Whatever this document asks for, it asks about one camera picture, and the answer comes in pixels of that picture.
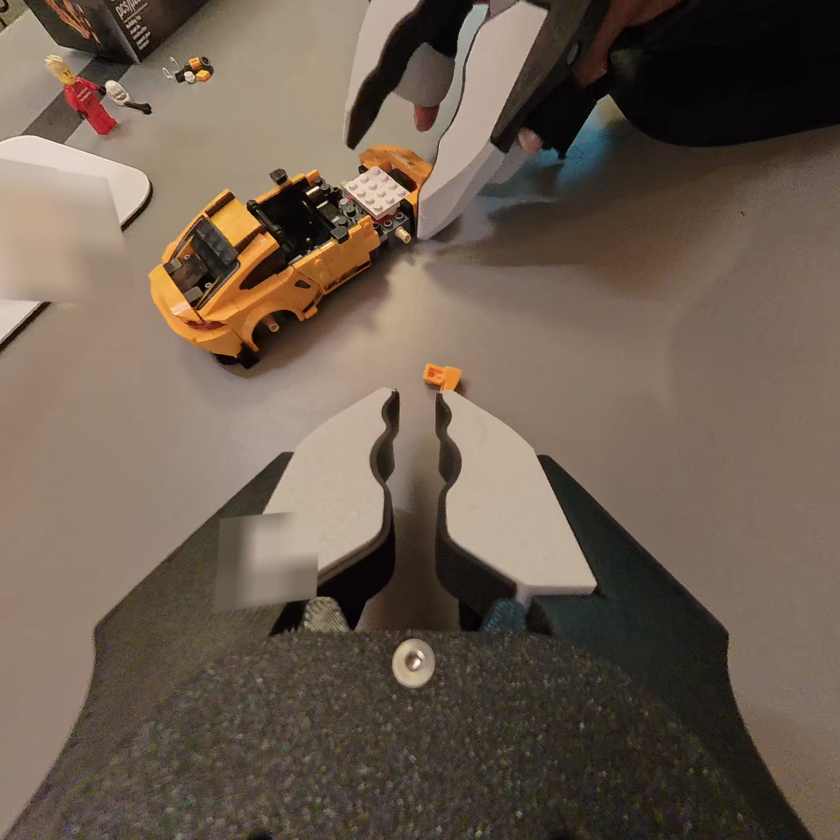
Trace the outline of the person's right hand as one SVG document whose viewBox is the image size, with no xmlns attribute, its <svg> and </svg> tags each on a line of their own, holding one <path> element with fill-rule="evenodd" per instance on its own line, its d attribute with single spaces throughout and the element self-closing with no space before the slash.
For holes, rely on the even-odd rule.
<svg viewBox="0 0 840 840">
<path fill-rule="evenodd" d="M 595 89 L 596 82 L 604 78 L 608 68 L 610 49 L 622 32 L 655 20 L 679 3 L 680 1 L 611 2 L 594 43 L 574 70 L 576 86 L 582 89 L 584 94 L 590 94 Z M 431 107 L 414 104 L 413 117 L 416 129 L 421 133 L 431 130 L 437 119 L 438 111 L 439 104 Z M 518 141 L 523 150 L 529 154 L 536 153 L 543 148 L 549 148 L 544 142 L 546 137 L 543 137 L 539 131 L 534 130 L 533 125 L 528 125 L 520 130 Z"/>
</svg>

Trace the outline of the yellow lego car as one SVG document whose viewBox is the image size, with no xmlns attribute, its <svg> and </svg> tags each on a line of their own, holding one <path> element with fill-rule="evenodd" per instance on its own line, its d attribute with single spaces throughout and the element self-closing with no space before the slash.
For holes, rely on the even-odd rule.
<svg viewBox="0 0 840 840">
<path fill-rule="evenodd" d="M 341 185 L 278 169 L 272 189 L 245 203 L 224 190 L 166 247 L 150 272 L 152 301 L 184 341 L 250 369 L 260 329 L 311 319 L 392 243 L 412 241 L 432 170 L 406 148 L 377 145 Z"/>
</svg>

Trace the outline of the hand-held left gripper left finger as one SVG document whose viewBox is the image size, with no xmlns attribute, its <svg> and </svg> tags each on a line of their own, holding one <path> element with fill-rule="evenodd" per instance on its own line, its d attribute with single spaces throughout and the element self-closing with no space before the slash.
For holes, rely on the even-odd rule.
<svg viewBox="0 0 840 840">
<path fill-rule="evenodd" d="M 400 395 L 381 387 L 310 433 L 290 457 L 264 509 L 290 513 L 318 538 L 318 582 L 376 551 L 392 528 L 386 481 L 394 468 Z"/>
</svg>

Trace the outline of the black lego set box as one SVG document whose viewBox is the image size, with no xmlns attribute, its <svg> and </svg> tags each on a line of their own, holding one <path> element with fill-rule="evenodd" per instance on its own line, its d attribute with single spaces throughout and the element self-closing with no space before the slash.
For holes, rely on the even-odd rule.
<svg viewBox="0 0 840 840">
<path fill-rule="evenodd" d="M 59 45 L 123 64 L 139 64 L 205 1 L 27 1 Z"/>
</svg>

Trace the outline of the red lego minifigure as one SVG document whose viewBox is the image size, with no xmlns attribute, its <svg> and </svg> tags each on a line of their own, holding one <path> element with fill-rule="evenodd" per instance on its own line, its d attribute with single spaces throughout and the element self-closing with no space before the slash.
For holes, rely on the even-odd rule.
<svg viewBox="0 0 840 840">
<path fill-rule="evenodd" d="M 79 77 L 60 56 L 46 56 L 45 65 L 49 73 L 62 86 L 70 108 L 81 116 L 97 134 L 106 137 L 118 126 L 117 121 L 104 108 L 99 98 L 100 95 L 105 94 L 105 87 Z"/>
</svg>

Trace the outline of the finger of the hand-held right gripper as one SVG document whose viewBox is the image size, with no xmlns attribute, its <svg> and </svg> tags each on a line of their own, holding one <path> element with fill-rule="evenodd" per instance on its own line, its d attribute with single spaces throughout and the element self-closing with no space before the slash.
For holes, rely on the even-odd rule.
<svg viewBox="0 0 840 840">
<path fill-rule="evenodd" d="M 373 1 L 357 39 L 344 110 L 343 138 L 355 149 L 392 94 L 436 110 L 455 74 L 470 1 Z"/>
<path fill-rule="evenodd" d="M 417 238 L 429 240 L 453 222 L 504 165 L 507 154 L 491 136 L 547 16 L 544 7 L 516 2 L 476 31 L 455 115 L 418 194 Z"/>
</svg>

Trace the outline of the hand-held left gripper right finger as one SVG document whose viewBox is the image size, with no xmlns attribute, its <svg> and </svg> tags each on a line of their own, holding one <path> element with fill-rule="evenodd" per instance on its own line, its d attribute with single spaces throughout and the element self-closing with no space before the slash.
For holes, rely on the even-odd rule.
<svg viewBox="0 0 840 840">
<path fill-rule="evenodd" d="M 588 596 L 597 583 L 538 455 L 461 394 L 436 400 L 437 577 L 457 599 Z"/>
</svg>

